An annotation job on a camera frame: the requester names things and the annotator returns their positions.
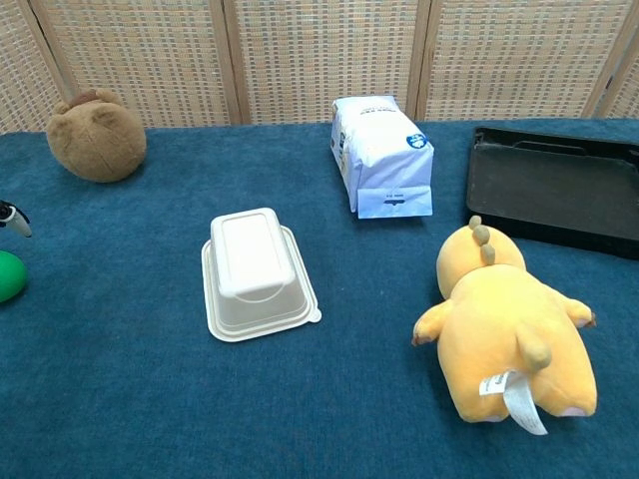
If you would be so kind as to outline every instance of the white paper bag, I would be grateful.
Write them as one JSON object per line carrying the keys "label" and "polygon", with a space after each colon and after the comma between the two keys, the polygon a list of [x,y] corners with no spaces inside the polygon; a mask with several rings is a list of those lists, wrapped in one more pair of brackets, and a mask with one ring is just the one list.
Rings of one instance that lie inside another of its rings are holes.
{"label": "white paper bag", "polygon": [[392,96],[333,102],[330,147],[361,219],[432,215],[434,148]]}

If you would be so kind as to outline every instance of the black and white object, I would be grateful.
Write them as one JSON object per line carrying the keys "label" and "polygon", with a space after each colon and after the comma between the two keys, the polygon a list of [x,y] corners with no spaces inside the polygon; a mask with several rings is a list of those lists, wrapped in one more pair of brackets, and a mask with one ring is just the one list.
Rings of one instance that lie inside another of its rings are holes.
{"label": "black and white object", "polygon": [[29,219],[15,205],[0,200],[0,228],[9,227],[23,237],[31,236]]}

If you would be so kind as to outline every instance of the black baking tray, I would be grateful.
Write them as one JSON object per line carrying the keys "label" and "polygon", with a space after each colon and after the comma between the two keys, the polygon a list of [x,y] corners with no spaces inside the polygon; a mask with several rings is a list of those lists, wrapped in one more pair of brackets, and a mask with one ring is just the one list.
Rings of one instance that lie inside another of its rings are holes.
{"label": "black baking tray", "polygon": [[512,237],[639,259],[639,145],[476,128],[466,206]]}

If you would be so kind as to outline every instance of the yellow plush toy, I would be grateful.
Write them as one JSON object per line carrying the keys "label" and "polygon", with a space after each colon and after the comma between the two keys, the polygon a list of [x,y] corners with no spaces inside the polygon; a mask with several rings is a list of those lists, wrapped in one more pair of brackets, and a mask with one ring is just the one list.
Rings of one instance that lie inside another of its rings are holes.
{"label": "yellow plush toy", "polygon": [[47,126],[47,140],[64,168],[97,183],[117,182],[131,175],[147,149],[140,119],[105,89],[89,90],[68,104],[59,103]]}
{"label": "yellow plush toy", "polygon": [[500,421],[501,395],[481,382],[509,370],[525,374],[534,403],[554,416],[589,416],[597,390],[577,327],[595,325],[588,306],[526,271],[504,233],[473,217],[443,244],[436,263],[445,301],[415,324],[413,345],[437,341],[439,363],[461,418]]}

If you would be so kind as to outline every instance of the wicker panel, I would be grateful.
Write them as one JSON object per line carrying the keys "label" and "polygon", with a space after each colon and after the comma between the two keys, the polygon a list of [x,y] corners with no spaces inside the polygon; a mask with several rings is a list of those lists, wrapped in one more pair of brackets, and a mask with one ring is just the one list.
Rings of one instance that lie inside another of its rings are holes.
{"label": "wicker panel", "polygon": [[639,57],[628,71],[609,117],[639,118]]}
{"label": "wicker panel", "polygon": [[0,3],[0,134],[44,130],[58,98],[17,2]]}
{"label": "wicker panel", "polygon": [[338,97],[405,108],[417,0],[235,2],[254,123],[329,121]]}
{"label": "wicker panel", "polygon": [[428,120],[580,116],[632,4],[440,3]]}
{"label": "wicker panel", "polygon": [[81,89],[118,92],[146,126],[229,122],[208,0],[42,3]]}

